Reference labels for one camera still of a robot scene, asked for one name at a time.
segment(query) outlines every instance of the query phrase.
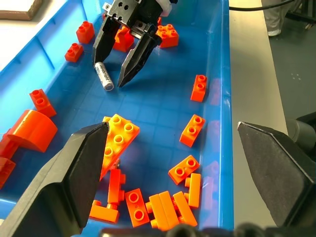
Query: shoe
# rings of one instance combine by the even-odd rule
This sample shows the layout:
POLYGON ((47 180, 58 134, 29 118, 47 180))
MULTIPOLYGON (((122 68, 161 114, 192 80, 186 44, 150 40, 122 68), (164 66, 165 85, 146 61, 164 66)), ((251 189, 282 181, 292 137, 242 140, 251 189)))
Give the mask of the shoe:
POLYGON ((272 36, 278 36, 279 34, 281 34, 281 30, 277 29, 275 31, 268 31, 268 36, 272 37, 272 36))

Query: white table surface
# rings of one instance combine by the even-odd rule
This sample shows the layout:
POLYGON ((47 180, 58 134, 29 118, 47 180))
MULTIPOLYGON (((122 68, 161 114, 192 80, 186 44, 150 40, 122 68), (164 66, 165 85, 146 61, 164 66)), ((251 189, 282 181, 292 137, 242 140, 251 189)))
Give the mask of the white table surface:
MULTIPOLYGON (((65 0, 49 0, 31 22, 0 20, 0 71, 59 9, 65 0)), ((260 0, 230 0, 231 6, 261 6, 260 0)), ((262 11, 230 12, 235 225, 262 227, 274 222, 252 179, 237 132, 238 121, 287 133, 277 78, 262 11)))

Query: orange lego brick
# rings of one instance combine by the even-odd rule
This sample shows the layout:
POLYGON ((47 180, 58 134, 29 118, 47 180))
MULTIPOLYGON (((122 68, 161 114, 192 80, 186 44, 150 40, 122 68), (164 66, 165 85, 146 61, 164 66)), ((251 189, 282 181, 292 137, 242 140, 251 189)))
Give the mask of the orange lego brick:
POLYGON ((168 174, 175 182, 176 185, 185 180, 191 173, 199 168, 199 163, 194 159, 192 155, 185 158, 171 170, 168 174))
POLYGON ((161 26, 161 24, 162 24, 162 18, 159 17, 159 18, 158 18, 158 21, 157 21, 157 26, 161 26))
POLYGON ((68 62, 76 63, 79 57, 83 53, 83 46, 77 43, 73 43, 71 47, 68 49, 67 53, 65 54, 65 59, 68 62))
POLYGON ((0 141, 0 157, 11 159, 18 149, 18 144, 11 141, 7 134, 8 132, 2 136, 0 141))
POLYGON ((171 196, 168 191, 159 194, 161 204, 164 210, 164 213, 167 218, 167 222, 169 225, 169 229, 172 229, 176 225, 179 224, 179 219, 177 217, 177 213, 174 209, 171 196))
POLYGON ((158 194, 149 197, 149 202, 146 203, 146 209, 148 213, 154 214, 155 219, 150 221, 153 228, 158 228, 162 231, 170 229, 158 194))
POLYGON ((187 145, 188 147, 192 147, 204 124, 205 119, 201 118, 200 116, 193 115, 181 134, 180 142, 187 145))
POLYGON ((110 130, 105 145, 101 179, 110 170, 113 164, 117 162, 119 156, 126 150, 140 131, 138 126, 117 114, 115 114, 108 123, 110 130))
POLYGON ((189 188, 189 193, 184 193, 190 207, 198 208, 199 195, 201 192, 201 175, 192 173, 191 177, 186 178, 185 186, 189 188))
POLYGON ((204 75, 197 75, 194 82, 191 100, 202 102, 206 93, 207 77, 204 75))
POLYGON ((114 49, 126 53, 133 45, 134 37, 130 34, 129 28, 123 26, 115 36, 114 49))
POLYGON ((117 206, 108 204, 107 207, 99 206, 100 201, 94 200, 89 218, 96 221, 105 221, 116 224, 119 220, 119 211, 117 211, 117 206))
POLYGON ((26 110, 9 130, 8 138, 19 146, 45 152, 57 132, 49 117, 34 110, 26 110))
POLYGON ((174 47, 179 44, 179 35, 171 24, 158 26, 156 34, 162 39, 160 48, 174 47))
POLYGON ((89 43, 94 37, 94 29, 92 23, 84 21, 76 31, 76 35, 80 43, 89 43))
POLYGON ((134 228, 150 221, 140 189, 125 193, 125 199, 134 228))
POLYGON ((50 104, 48 97, 45 95, 42 89, 32 91, 32 93, 30 93, 30 97, 37 111, 49 118, 56 115, 56 111, 50 104))
POLYGON ((14 162, 7 158, 0 157, 0 189, 4 186, 14 167, 14 162))
POLYGON ((110 174, 108 203, 119 205, 124 201, 124 190, 120 189, 121 184, 125 184, 126 176, 120 173, 120 169, 112 169, 110 174))
POLYGON ((173 195, 174 202, 176 203, 179 212, 180 212, 180 222, 185 223, 191 226, 197 226, 198 223, 190 210, 190 207, 186 201, 186 198, 184 197, 183 192, 178 192, 173 195))

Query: blue plastic bin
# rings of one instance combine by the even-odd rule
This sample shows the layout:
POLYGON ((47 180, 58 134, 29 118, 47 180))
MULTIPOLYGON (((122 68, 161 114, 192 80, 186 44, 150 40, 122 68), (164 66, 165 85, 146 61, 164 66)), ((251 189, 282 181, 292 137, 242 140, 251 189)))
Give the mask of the blue plastic bin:
MULTIPOLYGON (((194 211, 200 229, 232 229, 233 158, 228 0, 180 0, 162 24, 171 23, 180 41, 177 47, 155 48, 140 73, 125 87, 105 92, 92 67, 92 44, 84 45, 78 63, 64 59, 76 30, 84 20, 101 25, 102 0, 70 0, 0 73, 0 133, 6 133, 24 110, 33 108, 29 93, 42 88, 57 115, 58 127, 47 152, 18 149, 11 176, 0 190, 0 218, 4 219, 39 169, 81 127, 99 123, 115 113, 132 120, 140 134, 121 156, 127 181, 123 189, 140 188, 144 200, 176 186, 168 170, 193 155, 199 160, 203 185, 200 208, 194 211), (190 100, 195 76, 208 77, 203 103, 190 100), (193 114, 206 124, 192 148, 179 142, 193 114)), ((126 53, 112 51, 105 64, 117 83, 126 53)), ((106 205, 108 175, 100 182, 96 199, 106 205)), ((126 204, 119 206, 115 227, 130 227, 126 204)), ((111 226, 89 220, 82 236, 97 236, 111 226)))

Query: black cable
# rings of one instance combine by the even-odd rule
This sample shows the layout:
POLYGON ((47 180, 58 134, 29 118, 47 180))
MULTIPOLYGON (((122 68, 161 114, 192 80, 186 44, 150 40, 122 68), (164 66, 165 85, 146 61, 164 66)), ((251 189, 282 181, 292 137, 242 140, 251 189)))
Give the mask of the black cable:
POLYGON ((230 6, 229 10, 231 11, 261 11, 261 10, 267 10, 270 8, 278 7, 278 6, 283 6, 286 4, 289 4, 295 0, 286 0, 278 4, 272 4, 272 5, 267 5, 267 6, 260 6, 260 7, 250 7, 250 8, 244 8, 244 7, 234 7, 230 6))

